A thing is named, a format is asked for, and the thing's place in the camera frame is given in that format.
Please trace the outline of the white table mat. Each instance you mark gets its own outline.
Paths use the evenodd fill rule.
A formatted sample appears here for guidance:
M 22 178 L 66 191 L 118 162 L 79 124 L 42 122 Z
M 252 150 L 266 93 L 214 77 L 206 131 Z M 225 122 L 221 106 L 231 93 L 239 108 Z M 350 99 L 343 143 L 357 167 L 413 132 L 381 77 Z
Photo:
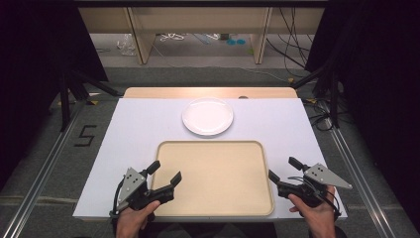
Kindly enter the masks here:
M 294 181 L 300 172 L 294 157 L 308 166 L 325 161 L 298 98 L 231 99 L 232 125 L 223 133 L 202 137 L 181 121 L 185 99 L 122 99 L 118 102 L 97 158 L 73 212 L 74 217 L 101 220 L 109 216 L 117 184 L 128 168 L 143 170 L 157 160 L 158 146 L 167 141 L 257 141 L 267 172 Z M 270 180 L 273 212 L 257 217 L 158 217 L 158 222 L 269 222 L 292 219 L 291 202 L 277 194 Z

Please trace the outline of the person's right hand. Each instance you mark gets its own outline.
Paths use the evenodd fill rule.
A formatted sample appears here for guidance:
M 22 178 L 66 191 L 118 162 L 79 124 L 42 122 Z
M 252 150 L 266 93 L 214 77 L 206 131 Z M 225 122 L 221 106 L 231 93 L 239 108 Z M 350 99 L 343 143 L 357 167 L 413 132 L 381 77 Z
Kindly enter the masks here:
M 298 196 L 290 194 L 290 212 L 301 212 L 313 238 L 336 238 L 334 208 L 326 201 L 317 207 L 306 205 Z

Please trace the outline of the black curtain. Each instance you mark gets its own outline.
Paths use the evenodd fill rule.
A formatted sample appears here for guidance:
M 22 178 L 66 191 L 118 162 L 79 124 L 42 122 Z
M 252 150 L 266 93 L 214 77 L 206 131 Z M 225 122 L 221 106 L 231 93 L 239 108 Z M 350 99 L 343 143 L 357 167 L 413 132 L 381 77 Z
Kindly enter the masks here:
M 72 70 L 108 79 L 71 0 L 0 0 L 0 190 Z
M 335 50 L 351 114 L 420 232 L 420 0 L 328 0 L 306 69 Z

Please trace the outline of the beige rectangular tray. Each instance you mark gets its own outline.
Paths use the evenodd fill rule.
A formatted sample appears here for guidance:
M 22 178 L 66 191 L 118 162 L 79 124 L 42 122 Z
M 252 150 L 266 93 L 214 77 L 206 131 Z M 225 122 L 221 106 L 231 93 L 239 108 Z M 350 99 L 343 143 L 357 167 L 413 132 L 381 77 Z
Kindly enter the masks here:
M 263 146 L 257 141 L 167 141 L 152 188 L 181 182 L 158 217 L 257 217 L 273 212 Z

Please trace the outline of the clear plastic bag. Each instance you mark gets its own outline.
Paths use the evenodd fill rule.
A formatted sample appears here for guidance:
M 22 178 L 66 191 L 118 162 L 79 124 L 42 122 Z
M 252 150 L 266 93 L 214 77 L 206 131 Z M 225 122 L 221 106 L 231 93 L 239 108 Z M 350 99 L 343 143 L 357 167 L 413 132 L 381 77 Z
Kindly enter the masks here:
M 123 56 L 135 56 L 136 47 L 131 34 L 124 34 L 123 37 L 117 41 L 117 49 Z

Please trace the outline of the light wooden desk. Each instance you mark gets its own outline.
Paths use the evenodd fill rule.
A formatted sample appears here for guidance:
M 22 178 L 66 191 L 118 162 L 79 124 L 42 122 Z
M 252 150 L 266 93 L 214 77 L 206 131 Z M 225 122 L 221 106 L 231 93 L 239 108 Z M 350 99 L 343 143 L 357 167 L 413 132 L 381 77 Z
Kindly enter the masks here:
M 263 62 L 265 38 L 295 29 L 314 35 L 323 8 L 297 7 L 81 7 L 79 13 L 91 34 L 130 34 L 138 63 L 149 60 L 152 43 L 160 33 L 248 34 L 255 63 Z

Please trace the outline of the metal floor rail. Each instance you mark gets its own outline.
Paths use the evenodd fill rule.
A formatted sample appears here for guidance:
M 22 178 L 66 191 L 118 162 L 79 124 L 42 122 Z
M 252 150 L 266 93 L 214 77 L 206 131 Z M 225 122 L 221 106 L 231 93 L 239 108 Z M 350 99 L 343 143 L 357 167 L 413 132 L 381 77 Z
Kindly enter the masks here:
M 344 160 L 344 164 L 352 177 L 354 187 L 357 189 L 362 201 L 364 202 L 365 208 L 378 231 L 381 238 L 395 238 L 389 219 L 381 208 L 378 200 L 374 196 L 371 187 L 368 184 L 366 177 L 361 171 L 357 160 L 355 159 L 352 151 L 350 150 L 347 141 L 343 137 L 341 129 L 335 122 L 332 110 L 327 106 L 325 102 L 320 103 L 320 107 L 330 114 L 327 125 L 331 127 L 332 137 L 336 143 L 336 146 Z
M 37 204 L 40 194 L 45 188 L 45 185 L 50 178 L 59 157 L 61 156 L 63 148 L 68 141 L 69 135 L 71 134 L 83 107 L 83 104 L 75 104 L 73 111 L 70 114 L 69 121 L 59 131 L 48 156 L 45 158 L 43 165 L 37 173 L 37 176 L 33 179 L 29 190 L 19 201 L 19 206 L 15 214 L 10 219 L 5 232 L 1 235 L 2 238 L 19 238 L 35 205 Z

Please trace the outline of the black stand legs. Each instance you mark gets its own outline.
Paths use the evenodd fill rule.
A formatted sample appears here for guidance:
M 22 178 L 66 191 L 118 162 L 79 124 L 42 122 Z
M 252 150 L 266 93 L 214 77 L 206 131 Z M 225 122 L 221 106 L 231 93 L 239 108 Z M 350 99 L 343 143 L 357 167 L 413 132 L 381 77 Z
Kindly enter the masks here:
M 323 97 L 329 95 L 330 108 L 329 114 L 332 122 L 332 126 L 339 128 L 338 122 L 338 76 L 335 74 L 334 70 L 327 65 L 323 65 L 320 68 L 314 70 L 308 75 L 304 76 L 302 79 L 298 80 L 295 83 L 291 84 L 293 89 L 298 89 L 301 86 L 309 83 L 312 80 L 316 80 L 315 86 L 312 90 L 312 93 L 317 97 Z
M 89 93 L 84 86 L 85 83 L 93 85 L 112 96 L 122 96 L 121 92 L 80 70 L 71 69 L 64 72 L 58 80 L 61 102 L 61 131 L 64 131 L 70 124 L 69 94 L 72 94 L 77 101 L 86 100 L 89 97 Z

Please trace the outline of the wooden table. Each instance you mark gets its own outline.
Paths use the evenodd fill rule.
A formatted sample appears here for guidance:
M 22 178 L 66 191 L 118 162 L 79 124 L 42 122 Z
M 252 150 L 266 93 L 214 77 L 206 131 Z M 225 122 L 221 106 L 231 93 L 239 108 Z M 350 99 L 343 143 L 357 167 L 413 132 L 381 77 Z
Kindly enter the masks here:
M 291 87 L 129 87 L 125 98 L 297 98 Z

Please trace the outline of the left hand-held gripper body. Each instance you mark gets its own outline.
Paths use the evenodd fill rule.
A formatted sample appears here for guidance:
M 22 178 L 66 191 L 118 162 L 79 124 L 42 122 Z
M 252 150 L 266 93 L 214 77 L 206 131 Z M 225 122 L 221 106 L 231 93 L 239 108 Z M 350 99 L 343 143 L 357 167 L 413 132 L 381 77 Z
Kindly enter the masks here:
M 117 185 L 112 210 L 109 212 L 110 217 L 118 218 L 128 207 L 134 210 L 145 208 L 150 203 L 146 196 L 148 191 L 148 178 L 144 178 L 141 172 L 128 168 Z

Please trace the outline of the person's left hand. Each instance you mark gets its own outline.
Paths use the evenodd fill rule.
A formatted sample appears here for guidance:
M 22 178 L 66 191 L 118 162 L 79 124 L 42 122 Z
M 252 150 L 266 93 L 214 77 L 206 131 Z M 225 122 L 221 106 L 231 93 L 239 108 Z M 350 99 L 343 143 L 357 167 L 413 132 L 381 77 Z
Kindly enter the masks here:
M 139 232 L 146 228 L 148 216 L 154 213 L 160 202 L 151 202 L 141 210 L 126 208 L 120 213 L 116 226 L 116 238 L 138 238 Z

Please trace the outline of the white round plate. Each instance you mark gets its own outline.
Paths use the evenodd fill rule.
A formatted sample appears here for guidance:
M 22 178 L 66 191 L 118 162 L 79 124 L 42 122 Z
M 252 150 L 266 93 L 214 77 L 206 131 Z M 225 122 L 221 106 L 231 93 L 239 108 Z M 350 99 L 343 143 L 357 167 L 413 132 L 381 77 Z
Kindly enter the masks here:
M 198 98 L 191 101 L 181 113 L 183 125 L 199 136 L 216 136 L 233 123 L 233 108 L 218 98 Z

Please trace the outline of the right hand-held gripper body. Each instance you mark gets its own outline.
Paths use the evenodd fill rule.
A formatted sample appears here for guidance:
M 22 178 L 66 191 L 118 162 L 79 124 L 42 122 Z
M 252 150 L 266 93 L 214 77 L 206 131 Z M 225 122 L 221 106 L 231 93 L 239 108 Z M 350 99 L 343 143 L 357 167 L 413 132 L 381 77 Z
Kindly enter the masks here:
M 306 172 L 303 172 L 301 184 L 292 184 L 284 182 L 288 191 L 288 195 L 294 194 L 298 196 L 306 205 L 310 207 L 319 206 L 327 196 L 327 186 L 338 186 L 341 188 L 352 189 L 353 186 L 340 178 L 334 172 L 323 166 L 316 164 Z

